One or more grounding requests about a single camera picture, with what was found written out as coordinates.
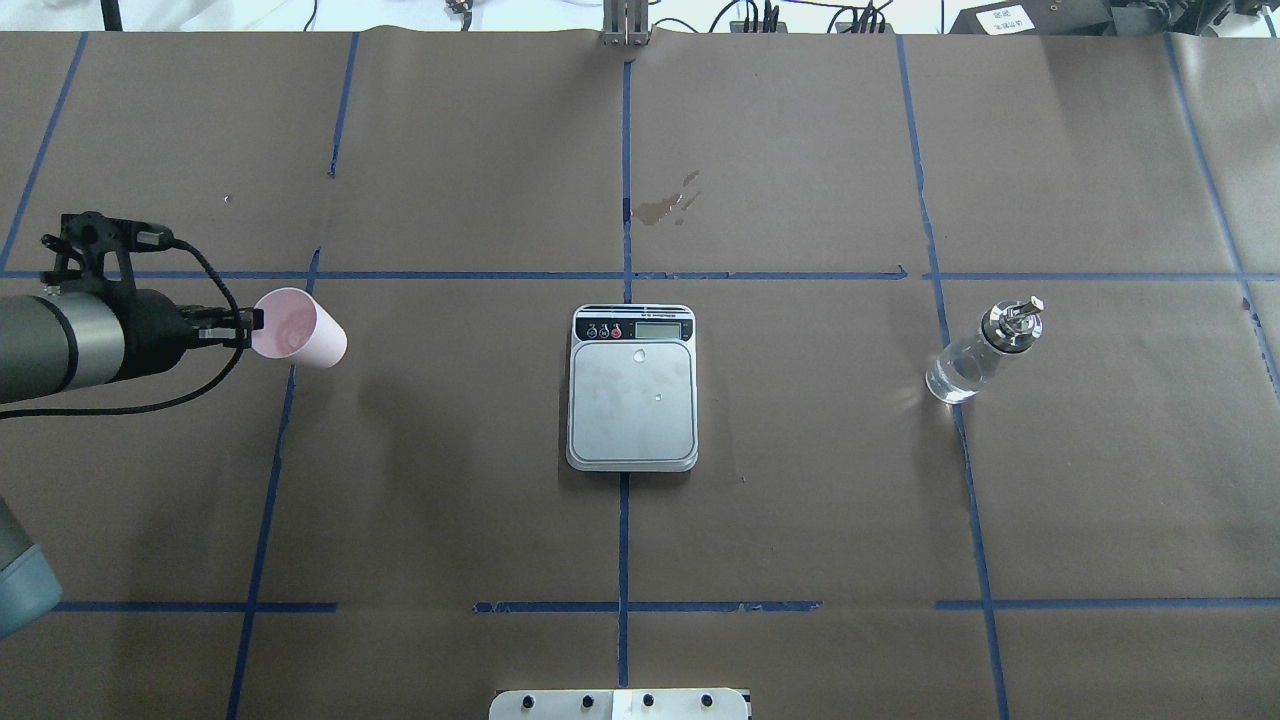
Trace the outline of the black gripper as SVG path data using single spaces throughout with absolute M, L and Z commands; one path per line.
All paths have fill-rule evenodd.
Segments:
M 264 327 L 264 311 L 250 307 L 182 307 L 180 318 L 189 327 L 186 348 L 250 348 L 251 327 Z

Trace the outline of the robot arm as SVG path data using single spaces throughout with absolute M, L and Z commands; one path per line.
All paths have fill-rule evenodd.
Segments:
M 266 325 L 253 307 L 178 305 L 154 290 L 118 299 L 91 292 L 3 299 L 4 404 L 169 372 L 196 348 L 242 355 Z M 61 601 L 42 547 L 1 505 L 1 635 L 27 628 Z

